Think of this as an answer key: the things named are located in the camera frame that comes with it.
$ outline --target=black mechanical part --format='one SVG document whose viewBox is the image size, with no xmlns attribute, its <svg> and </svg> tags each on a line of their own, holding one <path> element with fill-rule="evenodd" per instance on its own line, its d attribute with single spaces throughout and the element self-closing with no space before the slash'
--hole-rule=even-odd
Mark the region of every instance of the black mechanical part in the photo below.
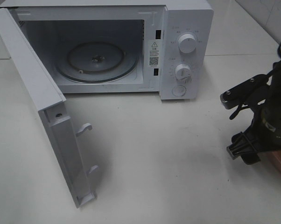
<svg viewBox="0 0 281 224">
<path fill-rule="evenodd" d="M 281 43 L 278 55 L 281 58 Z M 267 75 L 256 75 L 227 90 L 220 95 L 220 100 L 227 110 L 237 106 L 230 119 L 247 108 L 254 113 L 251 125 L 234 135 L 232 144 L 226 148 L 233 159 L 241 156 L 251 165 L 260 161 L 258 153 L 281 150 L 281 60 L 274 63 Z"/>
</svg>

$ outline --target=open microwave door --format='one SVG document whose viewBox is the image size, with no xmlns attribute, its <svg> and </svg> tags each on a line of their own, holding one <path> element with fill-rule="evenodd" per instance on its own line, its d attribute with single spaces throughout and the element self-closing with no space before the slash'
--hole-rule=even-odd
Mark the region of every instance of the open microwave door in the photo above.
<svg viewBox="0 0 281 224">
<path fill-rule="evenodd" d="M 80 207 L 94 198 L 88 175 L 97 166 L 85 169 L 76 137 L 91 125 L 73 130 L 64 95 L 6 8 L 0 9 L 0 36 L 38 110 L 75 205 Z"/>
</svg>

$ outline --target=table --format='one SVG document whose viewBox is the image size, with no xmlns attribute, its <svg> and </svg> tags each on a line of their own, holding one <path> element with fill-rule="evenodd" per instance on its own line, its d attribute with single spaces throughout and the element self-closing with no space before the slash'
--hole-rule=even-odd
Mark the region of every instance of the table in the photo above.
<svg viewBox="0 0 281 224">
<path fill-rule="evenodd" d="M 277 43 L 234 1 L 215 10 L 195 100 L 158 93 L 68 94 L 97 199 L 76 209 L 27 90 L 0 45 L 0 224 L 281 224 L 281 174 L 225 148 L 252 112 L 230 121 L 219 95 L 271 70 Z"/>
</svg>

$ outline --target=white microwave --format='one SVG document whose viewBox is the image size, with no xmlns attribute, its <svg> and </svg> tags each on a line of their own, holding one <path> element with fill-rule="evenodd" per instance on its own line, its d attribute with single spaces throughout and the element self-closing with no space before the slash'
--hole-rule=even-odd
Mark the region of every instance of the white microwave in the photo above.
<svg viewBox="0 0 281 224">
<path fill-rule="evenodd" d="M 77 207 L 94 198 L 63 93 L 195 98 L 213 10 L 206 0 L 6 0 L 0 36 L 38 110 Z"/>
</svg>

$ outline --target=white knob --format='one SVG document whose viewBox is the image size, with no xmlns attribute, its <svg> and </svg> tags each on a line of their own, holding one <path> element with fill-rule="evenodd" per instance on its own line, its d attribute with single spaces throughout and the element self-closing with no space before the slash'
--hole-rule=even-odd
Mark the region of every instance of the white knob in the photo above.
<svg viewBox="0 0 281 224">
<path fill-rule="evenodd" d="M 175 68 L 175 76 L 178 80 L 183 80 L 191 76 L 190 67 L 187 64 L 180 64 Z"/>
<path fill-rule="evenodd" d="M 179 40 L 179 50 L 185 54 L 191 53 L 197 47 L 196 37 L 192 34 L 183 34 Z"/>
</svg>

